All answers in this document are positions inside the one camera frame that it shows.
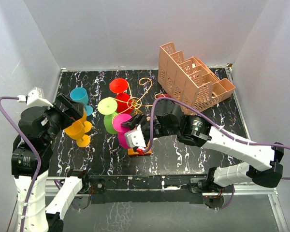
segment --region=plastic organizer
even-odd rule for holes
[[[173,42],[160,46],[158,82],[174,99],[198,111],[227,99],[235,90],[228,80],[219,78],[196,57],[184,59]],[[181,106],[187,115],[191,110]]]

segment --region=blue cup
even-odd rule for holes
[[[82,87],[73,89],[70,93],[70,98],[75,102],[81,102],[84,104],[87,116],[93,113],[93,108],[90,105],[87,105],[89,98],[86,89]]]

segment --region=black marble table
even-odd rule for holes
[[[224,68],[212,71],[220,79],[227,78]],[[153,81],[152,88],[142,100],[143,104],[150,105],[156,93],[164,92],[157,82],[158,70],[62,73],[58,93],[69,95],[76,87],[87,89],[89,104],[94,108],[94,113],[87,120],[92,122],[93,129],[87,133],[91,142],[86,148],[78,147],[64,132],[57,136],[53,143],[50,176],[65,176],[71,168],[86,168],[89,175],[204,174],[213,166],[226,167],[239,163],[221,152],[183,145],[176,140],[176,136],[155,139],[150,156],[129,157],[127,150],[119,145],[116,135],[105,131],[103,115],[97,111],[97,105],[106,97],[115,97],[109,90],[109,83],[115,78],[125,78],[131,86],[133,96],[142,96],[149,86],[138,85],[143,77],[149,77]],[[141,110],[149,114],[150,107],[142,107]],[[233,96],[203,113],[224,126],[224,129],[246,137]]]

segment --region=gray wall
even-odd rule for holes
[[[290,0],[269,1],[233,66],[239,102],[251,137],[290,145]],[[290,176],[290,152],[282,160]],[[290,229],[290,181],[278,186]]]
[[[159,46],[233,63],[266,0],[25,0],[60,67],[157,68]]]
[[[0,0],[0,96],[27,94],[34,86],[52,101],[60,68],[23,0]],[[17,122],[25,105],[5,101]],[[12,143],[16,132],[0,112],[0,231],[6,231],[16,187],[11,175]]]

